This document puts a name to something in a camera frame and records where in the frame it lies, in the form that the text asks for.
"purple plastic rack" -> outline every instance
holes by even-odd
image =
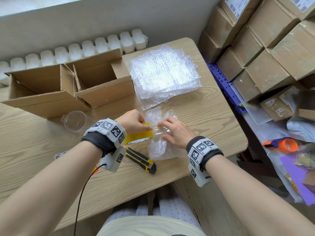
[[[239,114],[246,113],[246,109],[238,105],[241,103],[241,101],[238,99],[234,91],[231,89],[229,81],[227,81],[226,77],[221,72],[220,68],[215,63],[210,64],[205,57],[203,59],[206,62],[208,68],[210,69],[213,77],[215,78],[215,81],[217,82],[219,88],[223,91],[223,94],[230,100],[230,102],[235,106],[237,112]]]

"wooden table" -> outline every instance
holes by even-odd
[[[203,87],[160,104],[163,113],[173,109],[178,118],[195,133],[214,141],[226,157],[246,150],[248,144],[246,136],[193,40],[183,38],[169,42],[167,45],[181,48],[186,55],[192,57],[198,66],[197,72],[201,76]],[[150,49],[152,48],[124,55],[123,58],[128,63],[132,58]],[[7,99],[7,96],[8,88],[0,89],[0,100]],[[136,96],[131,96],[98,107],[88,114],[95,119],[107,117],[115,119],[134,108],[141,109]],[[4,104],[0,104],[0,121],[0,203],[51,163],[55,154],[69,150],[79,143],[82,137],[82,134],[66,131],[60,119],[42,119]],[[133,148],[147,154],[148,142],[134,144]],[[116,173],[101,170],[90,179],[85,188],[79,220],[108,210],[189,174],[186,157],[158,161],[156,165],[156,174],[150,175],[125,157]],[[77,203],[78,199],[57,229],[74,223]]]

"white pants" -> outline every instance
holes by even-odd
[[[155,216],[169,217],[182,220],[201,229],[198,220],[191,209],[176,193],[171,184],[162,186],[155,190],[152,214]],[[128,202],[114,207],[112,214],[104,223],[123,218],[126,216],[147,216],[149,212],[148,196],[144,194]]]

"hand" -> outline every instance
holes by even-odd
[[[126,112],[115,121],[121,124],[121,126],[126,130],[127,134],[136,134],[142,131],[152,130],[151,126],[141,124],[145,122],[144,117],[136,109]]]
[[[168,128],[171,133],[171,135],[162,135],[161,139],[168,140],[175,146],[186,149],[187,144],[191,139],[196,137],[196,134],[190,130],[190,128],[183,124],[181,121],[168,117],[166,120],[160,121],[157,123],[159,126],[164,126]]]

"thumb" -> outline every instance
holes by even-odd
[[[175,144],[175,139],[174,139],[174,137],[171,136],[171,135],[167,135],[167,134],[162,135],[162,136],[161,136],[161,139],[167,140],[167,141],[169,141],[170,143]]]
[[[149,125],[143,125],[143,124],[142,124],[142,130],[143,130],[143,131],[151,131],[151,130],[152,130],[152,127],[149,126]]]

